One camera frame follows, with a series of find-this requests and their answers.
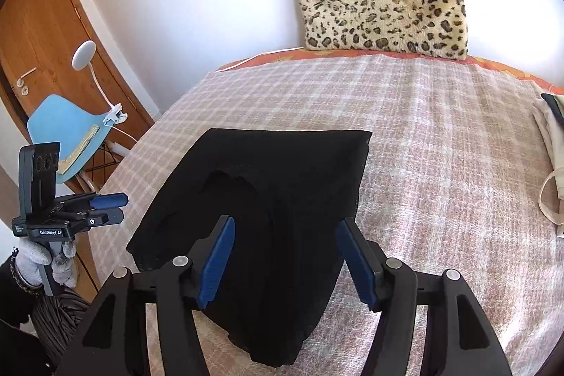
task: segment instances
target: door frame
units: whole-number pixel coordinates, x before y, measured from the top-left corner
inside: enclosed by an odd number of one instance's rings
[[[93,40],[96,43],[96,50],[100,55],[100,58],[108,68],[112,77],[114,77],[117,85],[121,88],[121,90],[125,93],[125,96],[128,98],[132,106],[139,112],[141,118],[149,125],[149,127],[154,125],[154,120],[143,107],[143,105],[139,102],[136,95],[133,93],[129,85],[117,69],[116,65],[109,57],[108,52],[105,50],[102,42],[100,41],[96,31],[92,27],[80,0],[70,0],[72,5],[74,6],[74,11],[77,14],[78,19],[82,23],[86,34],[90,40]],[[18,101],[15,93],[13,92],[12,86],[8,82],[6,74],[4,73],[4,69],[2,68],[2,64],[0,63],[0,100],[6,107],[10,117],[12,118],[15,125],[18,127],[20,132],[22,133],[23,137],[27,140],[27,142],[31,143],[31,138],[29,137],[29,132],[27,131],[27,120],[28,116],[25,113],[22,105]]]

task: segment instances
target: gloved hand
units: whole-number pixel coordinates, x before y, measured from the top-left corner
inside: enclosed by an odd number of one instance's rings
[[[53,279],[60,285],[76,287],[78,272],[74,264],[76,245],[74,241],[64,242],[62,251],[53,258],[51,252],[42,245],[20,238],[18,254],[16,255],[16,268],[18,274],[29,285],[39,287],[42,285],[38,265],[51,265]]]

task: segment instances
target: lamp head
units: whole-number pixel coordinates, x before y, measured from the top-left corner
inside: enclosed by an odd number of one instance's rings
[[[75,71],[80,71],[88,66],[88,63],[94,57],[94,53],[96,53],[96,44],[92,40],[84,42],[74,52],[74,56],[72,57],[73,69]]]

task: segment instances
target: white lamp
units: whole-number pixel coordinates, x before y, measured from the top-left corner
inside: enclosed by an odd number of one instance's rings
[[[81,71],[86,66],[90,68],[90,73],[92,74],[92,78],[94,79],[94,83],[100,90],[100,93],[105,99],[105,102],[108,103],[110,107],[110,111],[106,118],[104,119],[104,124],[108,121],[113,121],[114,124],[123,123],[125,120],[128,119],[128,115],[122,112],[121,104],[112,104],[109,102],[108,97],[105,95],[104,90],[98,83],[98,79],[96,78],[96,74],[94,74],[94,67],[92,67],[92,58],[94,58],[94,54],[96,53],[96,44],[92,40],[87,40],[77,50],[74,52],[74,56],[72,57],[72,67],[75,71]]]

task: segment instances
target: plaid blanket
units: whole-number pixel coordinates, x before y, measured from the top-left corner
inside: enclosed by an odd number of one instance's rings
[[[564,329],[564,249],[537,207],[552,170],[521,81],[475,64],[383,54],[280,61],[211,73],[133,148],[103,191],[130,197],[117,227],[90,232],[100,279],[136,271],[129,238],[166,178],[208,128],[366,129],[370,153],[357,223],[412,269],[457,268],[499,337],[515,376],[533,375]],[[556,189],[545,202],[556,209]],[[418,374],[425,308],[418,308],[409,375]],[[250,361],[195,313],[212,375],[358,375],[378,314],[359,302],[346,266],[293,366]],[[154,308],[148,341],[163,374]]]

